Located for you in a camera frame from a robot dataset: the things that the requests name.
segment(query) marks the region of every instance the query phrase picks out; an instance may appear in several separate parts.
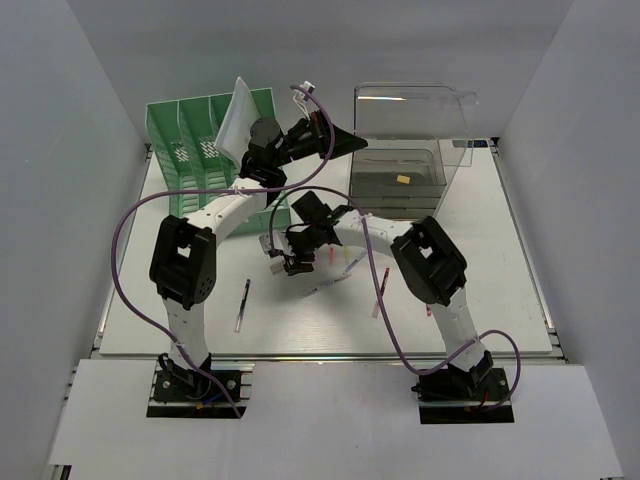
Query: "green file organizer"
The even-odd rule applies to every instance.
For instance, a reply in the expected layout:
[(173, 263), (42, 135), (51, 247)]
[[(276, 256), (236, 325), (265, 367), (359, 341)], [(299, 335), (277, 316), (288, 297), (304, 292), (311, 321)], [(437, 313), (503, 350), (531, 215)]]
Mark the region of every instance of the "green file organizer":
[[(275, 117), (270, 88), (252, 90), (261, 117)], [(187, 98), (147, 105), (146, 127), (169, 190), (225, 189), (238, 176), (233, 161), (214, 147), (231, 93)], [(195, 212), (217, 195), (173, 195), (169, 213), (176, 217)], [(268, 228), (272, 208), (253, 215), (233, 233), (261, 232)], [(289, 206), (283, 202), (274, 218), (274, 228), (291, 224)]]

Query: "white tabletop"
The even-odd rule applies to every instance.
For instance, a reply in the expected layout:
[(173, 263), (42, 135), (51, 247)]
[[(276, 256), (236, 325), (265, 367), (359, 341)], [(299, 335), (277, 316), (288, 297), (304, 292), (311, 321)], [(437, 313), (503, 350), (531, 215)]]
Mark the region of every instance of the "white tabletop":
[(525, 366), (515, 423), (494, 425), (420, 425), (415, 376), (360, 363), (258, 363), (239, 421), (146, 418), (154, 369), (152, 360), (82, 361), (50, 462), (71, 465), (72, 480), (621, 474), (580, 366)]
[[(143, 196), (165, 190), (155, 157), (151, 159)], [(319, 159), (287, 166), (289, 182), (304, 178)], [(346, 191), (347, 157), (332, 160), (313, 180)], [(334, 207), (344, 203), (319, 192)], [(142, 311), (162, 324), (166, 312), (148, 272), (158, 227), (168, 212), (166, 198), (138, 212), (121, 270), (125, 292)], [(498, 328), (510, 333), (524, 353), (549, 352), (542, 309), (504, 197), (489, 149), (475, 149), (471, 167), (460, 168), (437, 215), (438, 221), (468, 262), (467, 291), (478, 332)], [(356, 249), (350, 249), (351, 257)], [(225, 356), (390, 355), (393, 347), (382, 319), (373, 319), (374, 291), (366, 262), (350, 279), (302, 299), (320, 282), (337, 277), (345, 267), (341, 248), (329, 265), (323, 248), (316, 271), (286, 277), (271, 275), (271, 260), (262, 253), (257, 235), (229, 238), (218, 250), (217, 282), (205, 307), (205, 335), (209, 350)], [(376, 256), (382, 275), (390, 267), (385, 302), (396, 334), (406, 352), (439, 355), (444, 344), (424, 304), (407, 289), (393, 259)], [(235, 319), (247, 278), (252, 281), (241, 332)], [(497, 353), (510, 352), (501, 338), (487, 338)], [(133, 315), (114, 296), (106, 323), (101, 354), (159, 354), (169, 340)]]

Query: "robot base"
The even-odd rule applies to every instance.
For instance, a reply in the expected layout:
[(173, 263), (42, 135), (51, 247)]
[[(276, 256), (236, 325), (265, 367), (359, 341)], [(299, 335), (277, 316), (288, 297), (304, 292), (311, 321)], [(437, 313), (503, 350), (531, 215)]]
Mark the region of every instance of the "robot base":
[[(211, 371), (213, 376), (227, 386), (241, 415), (244, 415), (251, 393), (249, 384), (251, 375), (247, 373), (241, 370)], [(222, 395), (207, 405), (199, 405), (200, 402), (206, 402), (218, 394), (220, 389), (212, 384), (200, 398), (190, 397), (180, 388), (176, 379), (172, 381), (169, 374), (158, 365), (147, 406), (147, 418), (237, 418)]]
[(514, 422), (511, 402), (494, 410), (484, 408), (498, 403), (509, 392), (502, 368), (492, 368), (472, 393), (447, 369), (419, 377), (411, 390), (418, 394), (422, 425)]

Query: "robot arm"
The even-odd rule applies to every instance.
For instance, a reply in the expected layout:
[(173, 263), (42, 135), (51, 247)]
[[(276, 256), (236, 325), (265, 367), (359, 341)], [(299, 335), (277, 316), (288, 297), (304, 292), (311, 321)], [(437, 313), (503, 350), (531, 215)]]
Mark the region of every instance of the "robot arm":
[[(268, 236), (261, 238), (266, 253), (284, 257), (289, 275), (312, 271), (321, 245), (366, 247), (360, 215), (352, 207), (332, 211), (308, 192), (292, 208), (308, 224), (304, 230), (278, 233), (275, 244), (280, 248), (274, 250)], [(368, 216), (367, 227), (373, 250), (394, 257), (411, 293), (433, 311), (447, 355), (477, 339), (466, 299), (467, 263), (438, 222), (433, 217), (411, 223)], [(449, 370), (473, 391), (492, 366), (491, 354), (477, 341), (450, 362)]]
[[(365, 140), (336, 126), (333, 130), (331, 158), (367, 146)], [(319, 112), (305, 116), (286, 135), (274, 118), (260, 118), (251, 127), (240, 178), (230, 187), (239, 194), (218, 197), (185, 218), (169, 215), (162, 221), (149, 276), (167, 309), (169, 329), (201, 369), (209, 371), (211, 365), (204, 337), (203, 305), (216, 283), (217, 246), (249, 217), (273, 203), (279, 194), (275, 191), (242, 195), (242, 190), (282, 187), (287, 180), (280, 169), (282, 165), (316, 153), (324, 156), (329, 143), (329, 126)], [(159, 361), (165, 372), (191, 396), (197, 397), (209, 388), (208, 380), (190, 369), (175, 345)]]

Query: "gray wall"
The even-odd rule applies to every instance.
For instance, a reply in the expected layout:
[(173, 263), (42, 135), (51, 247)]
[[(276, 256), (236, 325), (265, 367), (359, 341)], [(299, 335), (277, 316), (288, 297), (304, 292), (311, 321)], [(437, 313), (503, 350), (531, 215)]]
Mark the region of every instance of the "gray wall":
[(571, 0), (69, 0), (138, 131), (148, 102), (314, 82), (350, 127), (364, 81), (444, 82), (478, 93), (478, 133), (504, 130)]
[(576, 0), (501, 140), (552, 317), (640, 479), (640, 2)]
[(144, 146), (64, 0), (0, 13), (0, 478), (40, 478)]

